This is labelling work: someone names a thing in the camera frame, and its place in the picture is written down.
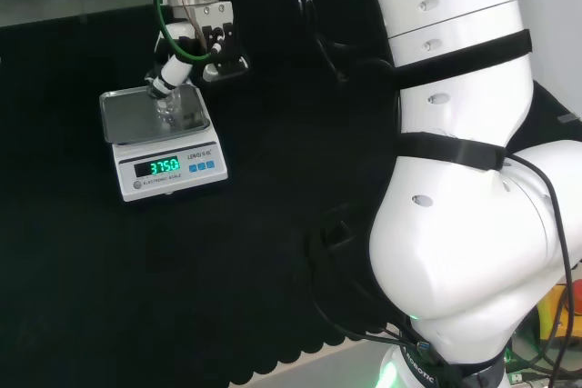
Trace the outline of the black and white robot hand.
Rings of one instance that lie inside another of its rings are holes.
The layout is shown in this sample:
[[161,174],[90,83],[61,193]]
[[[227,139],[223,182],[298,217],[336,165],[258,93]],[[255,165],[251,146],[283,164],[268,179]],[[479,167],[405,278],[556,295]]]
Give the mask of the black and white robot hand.
[[235,80],[249,68],[240,47],[232,4],[217,5],[216,25],[199,25],[194,13],[186,20],[168,24],[160,10],[156,20],[160,33],[154,51],[154,68],[146,75],[146,92],[154,100],[166,99],[178,86],[188,82],[207,88]]

